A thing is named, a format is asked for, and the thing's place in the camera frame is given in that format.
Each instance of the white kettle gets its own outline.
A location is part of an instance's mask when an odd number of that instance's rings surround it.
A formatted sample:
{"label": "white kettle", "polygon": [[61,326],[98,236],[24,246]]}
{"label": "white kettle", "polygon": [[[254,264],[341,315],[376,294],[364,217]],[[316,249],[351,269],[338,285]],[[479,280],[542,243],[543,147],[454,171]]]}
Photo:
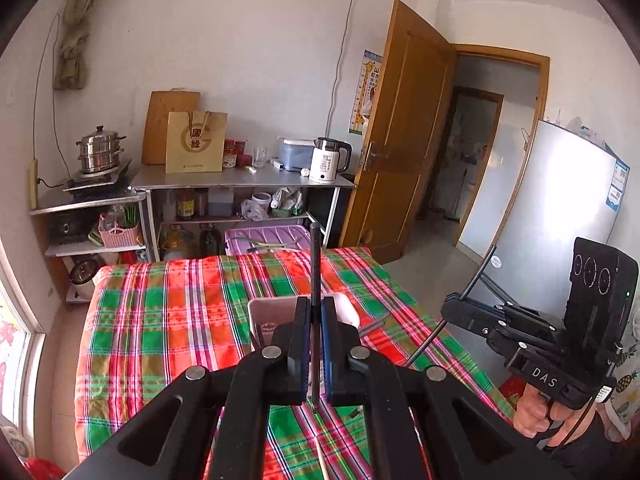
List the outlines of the white kettle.
{"label": "white kettle", "polygon": [[[314,146],[309,179],[314,182],[332,182],[338,173],[347,171],[351,162],[351,145],[348,142],[318,137],[314,141]],[[343,167],[338,168],[340,150],[345,150],[347,157]]]}

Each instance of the stainless steel pot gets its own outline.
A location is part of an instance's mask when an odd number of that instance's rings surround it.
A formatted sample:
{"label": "stainless steel pot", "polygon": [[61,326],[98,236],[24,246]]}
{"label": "stainless steel pot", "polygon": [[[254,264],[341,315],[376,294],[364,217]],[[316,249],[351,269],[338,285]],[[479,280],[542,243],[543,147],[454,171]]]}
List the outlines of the stainless steel pot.
{"label": "stainless steel pot", "polygon": [[81,171],[85,174],[98,173],[99,171],[117,168],[120,165],[120,141],[126,136],[120,137],[117,132],[104,130],[98,126],[92,134],[84,136],[76,142],[80,146]]}
{"label": "stainless steel pot", "polygon": [[85,260],[74,265],[69,273],[69,281],[78,296],[85,300],[91,300],[95,290],[93,279],[99,268],[100,265],[94,259]]}

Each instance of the refrigerator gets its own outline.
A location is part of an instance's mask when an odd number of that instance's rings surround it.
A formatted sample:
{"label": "refrigerator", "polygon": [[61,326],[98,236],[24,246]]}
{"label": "refrigerator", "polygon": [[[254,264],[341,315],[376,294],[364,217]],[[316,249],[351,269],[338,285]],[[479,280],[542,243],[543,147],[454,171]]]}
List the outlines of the refrigerator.
{"label": "refrigerator", "polygon": [[[607,242],[627,175],[628,166],[613,154],[539,121],[520,189],[485,275],[520,305],[562,319],[571,288],[574,240],[579,236]],[[502,303],[482,282],[469,296],[491,305]],[[504,359],[484,338],[447,328],[495,384],[509,376]]]}

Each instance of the plastic basket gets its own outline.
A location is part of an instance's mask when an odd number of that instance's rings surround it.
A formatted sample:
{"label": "plastic basket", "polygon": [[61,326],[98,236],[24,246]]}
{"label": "plastic basket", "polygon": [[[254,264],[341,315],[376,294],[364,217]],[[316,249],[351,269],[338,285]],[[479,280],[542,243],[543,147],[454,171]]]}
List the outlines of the plastic basket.
{"label": "plastic basket", "polygon": [[110,231],[98,229],[102,237],[102,243],[109,249],[117,249],[119,247],[133,247],[144,244],[142,232],[140,232],[140,224],[131,229],[123,229],[114,227]]}

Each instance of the plaid tablecloth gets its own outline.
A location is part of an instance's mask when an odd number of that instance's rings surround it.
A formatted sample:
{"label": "plaid tablecloth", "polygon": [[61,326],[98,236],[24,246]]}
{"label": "plaid tablecloth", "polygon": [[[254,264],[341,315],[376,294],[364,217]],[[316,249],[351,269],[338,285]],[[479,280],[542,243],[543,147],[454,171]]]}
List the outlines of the plaid tablecloth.
{"label": "plaid tablecloth", "polygon": [[[419,317],[415,301],[365,250],[329,250],[322,257],[322,288],[347,295],[361,325],[390,311],[384,328],[364,344],[396,364],[435,326]],[[151,400],[185,368],[228,367],[250,351],[248,300],[308,294],[308,253],[279,252],[101,269],[89,308],[76,378],[76,440],[80,460]],[[449,335],[437,338],[415,363],[438,364],[504,418],[513,410]],[[324,460],[339,479],[370,478],[362,415],[322,404],[270,412],[264,477],[322,479]]]}

